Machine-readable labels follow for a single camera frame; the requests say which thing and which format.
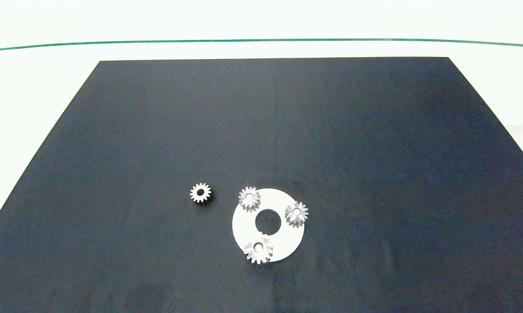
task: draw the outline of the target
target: white disc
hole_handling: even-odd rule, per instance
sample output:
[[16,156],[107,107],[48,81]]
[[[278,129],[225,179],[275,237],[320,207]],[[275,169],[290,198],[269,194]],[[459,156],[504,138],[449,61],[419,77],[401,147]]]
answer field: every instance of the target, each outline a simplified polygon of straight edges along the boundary
[[[248,242],[259,240],[260,237],[265,236],[271,240],[273,245],[273,256],[269,261],[280,261],[290,256],[299,246],[304,235],[305,224],[292,226],[287,222],[285,210],[289,204],[295,203],[291,196],[281,190],[271,188],[258,190],[258,192],[260,194],[260,205],[256,211],[248,212],[242,209],[240,204],[236,206],[232,216],[232,234],[243,252],[245,252],[244,247],[248,245]],[[256,227],[256,216],[263,210],[274,210],[281,218],[281,228],[272,235],[262,234]]]

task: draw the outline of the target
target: gear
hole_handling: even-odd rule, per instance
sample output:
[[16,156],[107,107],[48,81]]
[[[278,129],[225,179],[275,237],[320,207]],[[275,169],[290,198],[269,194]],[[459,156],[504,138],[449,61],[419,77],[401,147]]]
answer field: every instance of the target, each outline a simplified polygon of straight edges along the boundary
[[211,200],[211,188],[204,183],[196,184],[190,190],[190,198],[196,203],[204,203]]
[[308,215],[308,208],[302,202],[295,202],[294,204],[289,204],[285,210],[285,218],[289,225],[300,227],[304,224]]
[[246,187],[238,195],[238,202],[246,211],[255,211],[260,205],[260,199],[260,193],[255,187]]
[[250,241],[244,247],[244,254],[247,260],[251,260],[252,264],[269,262],[273,256],[273,246],[269,239],[262,237],[258,241]]

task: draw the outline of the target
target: black mat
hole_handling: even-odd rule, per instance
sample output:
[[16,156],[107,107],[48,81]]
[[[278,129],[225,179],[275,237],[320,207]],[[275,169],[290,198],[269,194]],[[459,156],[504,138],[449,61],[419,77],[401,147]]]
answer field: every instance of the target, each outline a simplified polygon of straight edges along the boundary
[[[290,257],[246,261],[244,186],[308,205]],[[0,312],[522,313],[523,153],[446,58],[100,62],[0,212]]]

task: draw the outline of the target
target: gear hole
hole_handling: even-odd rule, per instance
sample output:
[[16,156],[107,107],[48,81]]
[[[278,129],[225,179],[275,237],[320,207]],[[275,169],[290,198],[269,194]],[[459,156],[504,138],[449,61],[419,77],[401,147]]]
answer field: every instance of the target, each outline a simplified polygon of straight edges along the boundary
[[256,228],[262,234],[270,236],[281,228],[281,218],[274,210],[263,210],[256,216]]
[[255,252],[263,251],[263,244],[261,242],[256,242],[256,244],[254,244],[254,251]]

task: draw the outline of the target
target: green line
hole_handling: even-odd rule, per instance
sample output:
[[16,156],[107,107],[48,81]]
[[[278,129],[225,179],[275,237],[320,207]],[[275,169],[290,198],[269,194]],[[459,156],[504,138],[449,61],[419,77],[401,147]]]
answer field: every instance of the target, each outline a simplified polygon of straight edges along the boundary
[[107,43],[178,43],[178,42],[283,42],[283,41],[420,41],[420,42],[456,42],[456,43],[478,43],[494,44],[496,46],[523,47],[523,43],[506,43],[492,41],[474,40],[451,40],[451,39],[417,39],[417,38],[281,38],[281,39],[198,39],[198,40],[120,40],[120,41],[84,41],[33,44],[31,46],[6,47],[3,50],[27,49],[54,46],[75,46],[79,44],[107,44]]

